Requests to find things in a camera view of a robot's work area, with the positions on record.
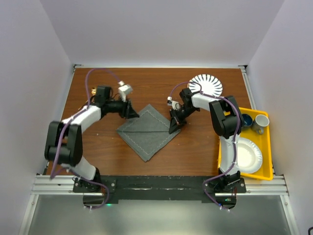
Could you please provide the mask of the grey cloth napkin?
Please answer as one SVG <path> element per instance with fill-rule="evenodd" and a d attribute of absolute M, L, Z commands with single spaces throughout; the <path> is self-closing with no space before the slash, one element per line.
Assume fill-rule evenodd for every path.
<path fill-rule="evenodd" d="M 116 132 L 144 161 L 166 146 L 180 130 L 169 133 L 170 121 L 151 104 L 139 112 L 138 118 L 128 119 Z"/>

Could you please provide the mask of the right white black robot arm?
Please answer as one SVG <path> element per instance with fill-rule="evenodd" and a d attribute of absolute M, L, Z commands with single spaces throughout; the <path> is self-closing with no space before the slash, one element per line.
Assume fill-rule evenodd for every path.
<path fill-rule="evenodd" d="M 201 90 L 193 93 L 189 88 L 181 90 L 179 95 L 182 105 L 173 101 L 171 96 L 167 98 L 167 105 L 171 107 L 169 134 L 183 127 L 186 124 L 185 119 L 195 111 L 209 111 L 213 129 L 220 139 L 221 162 L 219 175 L 208 179 L 204 184 L 208 185 L 213 181 L 216 189 L 230 192 L 240 180 L 238 140 L 244 121 L 235 98 L 213 96 Z"/>

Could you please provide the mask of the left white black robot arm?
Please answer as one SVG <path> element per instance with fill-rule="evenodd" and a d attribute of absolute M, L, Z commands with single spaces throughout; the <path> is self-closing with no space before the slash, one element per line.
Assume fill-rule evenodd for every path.
<path fill-rule="evenodd" d="M 98 168 L 83 157 L 83 132 L 109 113 L 117 113 L 121 118 L 137 118 L 127 96 L 133 91 L 129 84 L 119 82 L 118 99 L 112 96 L 112 87 L 98 86 L 88 94 L 86 103 L 79 112 L 62 121 L 52 121 L 48 126 L 45 144 L 45 159 L 52 161 L 50 179 L 59 173 L 56 166 L 71 171 L 90 192 L 102 190 Z"/>

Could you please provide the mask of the striped blue white plate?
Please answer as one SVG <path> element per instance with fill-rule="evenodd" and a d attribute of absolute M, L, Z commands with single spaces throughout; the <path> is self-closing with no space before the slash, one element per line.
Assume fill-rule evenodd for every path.
<path fill-rule="evenodd" d="M 223 92 L 221 81 L 210 74 L 199 74 L 193 77 L 187 86 L 192 93 L 202 91 L 212 96 L 220 96 Z"/>

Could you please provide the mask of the dark blue mug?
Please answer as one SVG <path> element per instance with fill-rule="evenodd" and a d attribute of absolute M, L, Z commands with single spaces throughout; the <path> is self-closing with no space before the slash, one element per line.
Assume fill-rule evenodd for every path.
<path fill-rule="evenodd" d="M 251 125 L 253 124 L 253 119 L 250 115 L 248 114 L 242 114 L 243 116 L 243 128 L 250 128 Z"/>

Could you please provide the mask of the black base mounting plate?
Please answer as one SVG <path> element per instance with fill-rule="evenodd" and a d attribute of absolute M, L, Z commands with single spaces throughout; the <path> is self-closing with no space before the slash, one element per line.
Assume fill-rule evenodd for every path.
<path fill-rule="evenodd" d="M 105 188 L 91 191 L 74 177 L 73 192 L 81 193 L 88 206 L 98 206 L 103 201 L 107 205 L 118 204 L 122 200 L 200 201 L 218 202 L 228 209 L 235 207 L 237 195 L 247 192 L 243 178 L 223 190 L 216 189 L 213 181 L 204 184 L 206 179 L 206 176 L 101 176 Z"/>

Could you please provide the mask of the white paper plate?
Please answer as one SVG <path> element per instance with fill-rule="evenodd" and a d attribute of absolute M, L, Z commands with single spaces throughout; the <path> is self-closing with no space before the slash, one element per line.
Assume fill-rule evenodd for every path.
<path fill-rule="evenodd" d="M 253 141 L 240 137 L 238 140 L 237 162 L 242 173 L 252 174 L 261 168 L 263 155 L 260 148 Z"/>

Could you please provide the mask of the white grey mug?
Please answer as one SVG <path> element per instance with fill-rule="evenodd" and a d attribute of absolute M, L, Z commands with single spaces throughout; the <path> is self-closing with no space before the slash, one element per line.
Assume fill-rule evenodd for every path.
<path fill-rule="evenodd" d="M 267 126 L 269 126 L 269 118 L 265 115 L 259 114 L 255 117 L 251 129 L 257 134 L 262 135 Z"/>

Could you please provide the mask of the yellow plastic tray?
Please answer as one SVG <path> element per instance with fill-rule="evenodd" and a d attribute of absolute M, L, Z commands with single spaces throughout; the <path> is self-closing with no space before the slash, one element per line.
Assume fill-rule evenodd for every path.
<path fill-rule="evenodd" d="M 241 176 L 254 178 L 258 180 L 272 180 L 273 179 L 273 170 L 272 170 L 272 158 L 271 158 L 271 145 L 270 145 L 270 129 L 267 126 L 264 129 L 262 135 L 257 134 L 250 128 L 244 129 L 240 137 L 247 138 L 253 141 L 261 150 L 263 155 L 263 163 L 261 168 L 252 174 L 241 173 Z"/>

